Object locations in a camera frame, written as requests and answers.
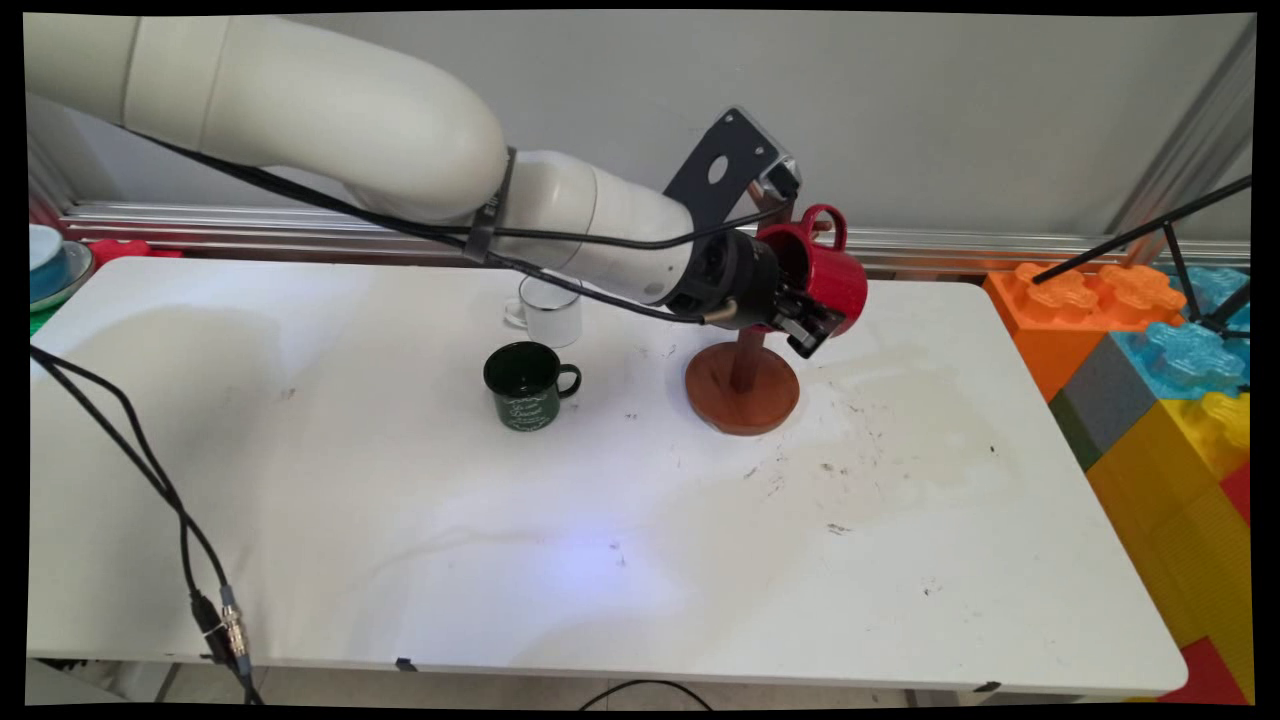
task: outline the floor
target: floor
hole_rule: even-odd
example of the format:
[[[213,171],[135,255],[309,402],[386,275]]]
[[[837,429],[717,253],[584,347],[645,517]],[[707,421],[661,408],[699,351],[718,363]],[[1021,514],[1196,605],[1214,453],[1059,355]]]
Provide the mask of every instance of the floor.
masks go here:
[[[269,705],[577,710],[622,680],[264,667],[256,687]],[[687,683],[716,710],[906,707],[902,691]],[[239,703],[243,691],[224,667],[182,665],[164,702]],[[618,691],[593,710],[700,710],[666,685]]]

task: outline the glass mug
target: glass mug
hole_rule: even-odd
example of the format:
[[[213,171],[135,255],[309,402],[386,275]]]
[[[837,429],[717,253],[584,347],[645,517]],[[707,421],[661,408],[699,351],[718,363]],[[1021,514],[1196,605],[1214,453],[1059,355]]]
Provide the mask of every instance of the glass mug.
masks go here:
[[[580,281],[571,281],[579,287]],[[507,301],[507,322],[529,332],[529,340],[548,347],[572,345],[582,334],[580,295],[538,278],[520,282],[520,297]]]

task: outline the black metal rod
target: black metal rod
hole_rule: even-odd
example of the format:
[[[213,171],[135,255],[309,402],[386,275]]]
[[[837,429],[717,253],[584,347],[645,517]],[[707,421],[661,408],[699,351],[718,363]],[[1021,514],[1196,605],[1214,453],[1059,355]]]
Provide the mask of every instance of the black metal rod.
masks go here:
[[[1235,195],[1236,192],[1240,192],[1242,190],[1245,190],[1245,188],[1248,188],[1251,186],[1253,186],[1253,174],[1252,173],[1244,176],[1243,178],[1240,178],[1240,179],[1238,179],[1235,182],[1233,182],[1231,184],[1220,187],[1220,188],[1215,190],[1213,192],[1210,192],[1208,195],[1206,195],[1206,196],[1203,196],[1203,197],[1201,197],[1198,200],[1192,200],[1190,202],[1188,202],[1187,205],[1183,205],[1181,208],[1174,208],[1172,210],[1165,213],[1164,215],[1156,218],[1155,220],[1143,223],[1143,224],[1133,228],[1132,231],[1123,232],[1123,233],[1115,236],[1114,238],[1103,242],[1102,245],[1094,247],[1093,250],[1085,250],[1084,252],[1076,255],[1075,258],[1071,258],[1070,260],[1060,263],[1060,264],[1057,264],[1057,265],[1055,265],[1055,266],[1044,270],[1043,273],[1036,275],[1034,278],[1032,278],[1032,282],[1036,283],[1036,284],[1039,284],[1039,283],[1042,283],[1044,281],[1053,279],[1057,275],[1061,275],[1062,273],[1065,273],[1068,270],[1074,270],[1075,268],[1079,268],[1080,265],[1088,263],[1089,260],[1093,260],[1096,258],[1101,258],[1102,255],[1106,255],[1107,252],[1111,252],[1112,250],[1124,247],[1125,245],[1129,245],[1130,242],[1133,242],[1134,240],[1138,240],[1139,237],[1143,237],[1146,234],[1151,234],[1152,232],[1158,231],[1160,228],[1165,227],[1166,224],[1170,224],[1170,223],[1172,223],[1175,220],[1180,220],[1180,219],[1183,219],[1187,215],[1190,215],[1193,213],[1198,213],[1198,211],[1203,210],[1204,208],[1208,208],[1210,205],[1212,205],[1212,204],[1215,204],[1215,202],[1217,202],[1220,200],[1225,200],[1225,199]]]
[[[1183,283],[1183,295],[1187,296],[1187,310],[1192,315],[1192,322],[1198,322],[1199,302],[1196,302],[1196,291],[1192,288],[1190,277],[1187,274],[1187,263],[1183,263],[1183,251],[1178,247],[1178,236],[1174,234],[1172,223],[1165,223],[1165,240],[1169,242],[1169,254],[1174,256],[1174,268],[1178,270],[1178,279]]]
[[[1230,319],[1230,316],[1234,315],[1236,310],[1244,307],[1244,304],[1248,301],[1249,301],[1249,281],[1244,281],[1244,284],[1242,284],[1239,290],[1233,292],[1231,297],[1224,300],[1222,304],[1217,306],[1217,310],[1213,310],[1213,313],[1208,318],[1206,318],[1207,324],[1211,325],[1211,329],[1225,328],[1226,320]]]

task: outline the black tape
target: black tape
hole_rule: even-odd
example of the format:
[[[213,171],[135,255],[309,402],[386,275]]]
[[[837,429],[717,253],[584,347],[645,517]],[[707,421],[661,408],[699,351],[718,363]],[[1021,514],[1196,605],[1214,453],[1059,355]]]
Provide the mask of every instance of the black tape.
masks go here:
[[[493,229],[498,227],[498,215],[502,214],[502,205],[507,201],[507,190],[511,187],[511,172],[516,167],[516,149],[507,147],[507,172],[502,176],[502,186],[493,193],[484,205],[476,210],[471,218],[471,232],[467,234],[467,243],[462,249],[462,256],[475,263],[484,263],[489,255],[489,245],[493,243]]]

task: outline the white table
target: white table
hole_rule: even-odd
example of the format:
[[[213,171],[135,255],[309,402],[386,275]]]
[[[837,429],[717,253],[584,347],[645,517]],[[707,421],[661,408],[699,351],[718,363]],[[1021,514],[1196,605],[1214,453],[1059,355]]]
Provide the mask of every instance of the white table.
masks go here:
[[[581,391],[540,432],[502,427],[480,369],[522,337],[500,322],[516,282],[131,258],[33,342],[133,398],[259,665],[1117,696],[1184,682],[979,288],[873,282],[863,319],[809,361],[771,336],[800,405],[739,438],[704,425],[682,382],[732,333],[590,301],[559,351]],[[35,363],[31,393],[27,653],[197,660],[172,511]]]

